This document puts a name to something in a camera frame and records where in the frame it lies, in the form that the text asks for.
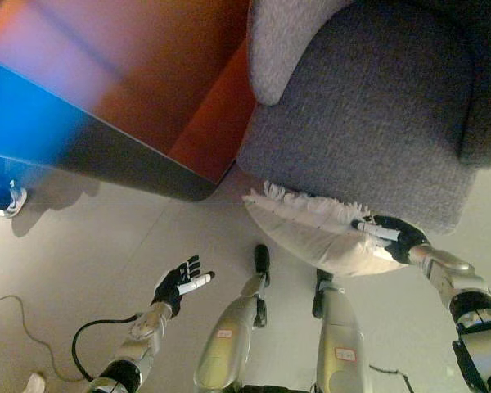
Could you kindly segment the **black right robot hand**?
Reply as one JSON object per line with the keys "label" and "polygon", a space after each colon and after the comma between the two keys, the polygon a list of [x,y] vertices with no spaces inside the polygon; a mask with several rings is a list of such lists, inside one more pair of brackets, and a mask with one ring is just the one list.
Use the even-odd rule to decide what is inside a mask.
{"label": "black right robot hand", "polygon": [[389,244],[385,249],[400,264],[409,264],[409,251],[429,241],[426,235],[411,224],[390,216],[372,215],[354,219],[351,226],[358,231],[385,239]]}

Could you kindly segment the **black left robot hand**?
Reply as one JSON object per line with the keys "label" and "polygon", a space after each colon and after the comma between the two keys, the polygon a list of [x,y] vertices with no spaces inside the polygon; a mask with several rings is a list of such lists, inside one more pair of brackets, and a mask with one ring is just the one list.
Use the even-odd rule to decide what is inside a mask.
{"label": "black left robot hand", "polygon": [[215,278],[215,272],[200,272],[200,257],[194,255],[168,271],[155,285],[151,305],[164,303],[172,310],[171,318],[178,315],[181,301],[187,293],[198,290]]}

